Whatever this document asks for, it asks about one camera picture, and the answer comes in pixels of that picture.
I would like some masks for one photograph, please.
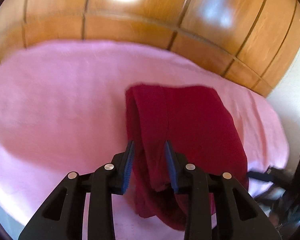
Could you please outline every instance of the metal screw head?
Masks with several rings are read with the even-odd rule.
[[[225,172],[222,174],[222,177],[224,177],[225,179],[231,179],[232,175],[229,172]]]
[[[191,164],[191,163],[188,163],[188,164],[186,165],[186,169],[187,169],[187,170],[190,170],[190,171],[193,171],[193,170],[195,169],[195,166],[194,166],[193,164]]]
[[[111,163],[108,163],[108,164],[105,165],[105,169],[106,169],[107,171],[112,170],[113,168],[114,168],[114,165],[111,164]]]
[[[76,172],[70,172],[69,174],[68,174],[68,178],[69,179],[74,179],[74,178],[76,178],[77,177],[77,173]]]

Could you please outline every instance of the red towel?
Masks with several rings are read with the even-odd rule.
[[[170,186],[164,142],[205,172],[230,172],[248,188],[247,157],[232,116],[208,87],[138,85],[126,92],[128,139],[135,141],[136,212],[184,230],[187,196]],[[210,196],[211,213],[215,213]]]

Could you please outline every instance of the pink blanket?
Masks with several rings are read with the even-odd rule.
[[[122,152],[124,93],[140,82],[213,87],[234,119],[248,169],[285,166],[288,143],[279,118],[256,93],[165,50],[113,41],[50,41],[0,65],[4,210],[26,224],[68,172],[93,172]],[[117,239],[182,239],[183,232],[157,217],[134,213],[134,185],[132,178],[127,195],[113,197]],[[251,180],[249,192],[255,196],[267,187]]]

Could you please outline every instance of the black object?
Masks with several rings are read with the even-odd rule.
[[[88,240],[115,240],[111,194],[122,195],[124,171],[133,142],[125,153],[114,156],[94,173],[69,173],[43,202],[19,240],[81,240],[85,195],[90,194]],[[176,194],[189,195],[185,240],[211,240],[209,192],[214,194],[220,240],[281,240],[279,233],[248,192],[231,175],[213,176],[188,165],[183,154],[167,142],[170,160],[176,167]]]
[[[168,167],[171,167],[170,160],[175,167],[173,172],[169,170],[170,180],[176,180],[175,193],[189,195],[185,240],[212,239],[209,193],[213,193],[215,199],[217,239],[281,239],[261,208],[229,173],[222,176],[206,174],[199,167],[187,165],[186,157],[174,152],[169,142],[165,149]]]
[[[91,192],[88,239],[115,239],[111,194],[123,194],[125,166],[133,152],[130,141],[124,153],[116,154],[110,164],[94,173],[67,174],[33,215],[19,240],[81,240],[87,192]]]
[[[282,197],[268,203],[271,206],[271,213],[275,213],[279,218],[279,226],[300,221],[300,160],[293,177],[283,170],[273,167],[269,167],[265,173],[248,172],[247,175],[250,178],[262,181],[272,181],[277,186],[285,189]]]

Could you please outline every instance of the folded red fabric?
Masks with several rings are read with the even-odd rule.
[[[208,87],[167,88],[138,85],[126,92],[128,139],[135,141],[136,212],[156,215],[184,230],[187,195],[174,195],[164,155],[170,140],[176,152],[205,172],[230,172],[248,188],[247,157],[232,116]],[[215,212],[210,196],[211,213]]]

